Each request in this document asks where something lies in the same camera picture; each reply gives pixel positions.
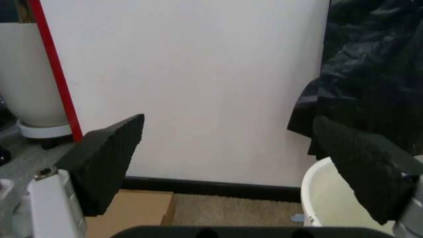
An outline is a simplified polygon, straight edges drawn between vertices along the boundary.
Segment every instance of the black wheel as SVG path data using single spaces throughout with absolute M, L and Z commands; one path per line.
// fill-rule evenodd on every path
M 50 150 L 59 145 L 59 141 L 56 138 L 45 139 L 41 142 L 41 147 L 45 150 Z
M 12 155 L 8 150 L 0 149 L 0 166 L 3 166 L 7 163 L 9 163 Z

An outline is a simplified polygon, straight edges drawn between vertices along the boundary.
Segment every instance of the white planter pot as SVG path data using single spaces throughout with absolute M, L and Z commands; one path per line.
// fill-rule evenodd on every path
M 35 23 L 0 24 L 0 94 L 23 124 L 68 124 Z

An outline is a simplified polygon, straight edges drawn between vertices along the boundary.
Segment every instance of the black baseboard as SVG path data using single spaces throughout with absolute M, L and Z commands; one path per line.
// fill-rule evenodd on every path
M 171 191 L 175 193 L 217 195 L 248 199 L 301 202 L 299 187 L 205 182 L 165 178 L 126 177 L 123 189 Z

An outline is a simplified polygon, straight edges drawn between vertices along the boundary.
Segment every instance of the beige carpet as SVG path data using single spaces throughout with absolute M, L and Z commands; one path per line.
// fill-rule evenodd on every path
M 175 226 L 301 226 L 290 216 L 301 204 L 240 198 L 176 195 Z

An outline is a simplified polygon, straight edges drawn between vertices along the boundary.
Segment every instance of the cardboard box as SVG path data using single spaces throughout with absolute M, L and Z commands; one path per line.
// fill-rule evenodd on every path
M 106 213 L 87 217 L 87 238 L 107 238 L 136 226 L 170 225 L 175 204 L 172 192 L 120 190 Z

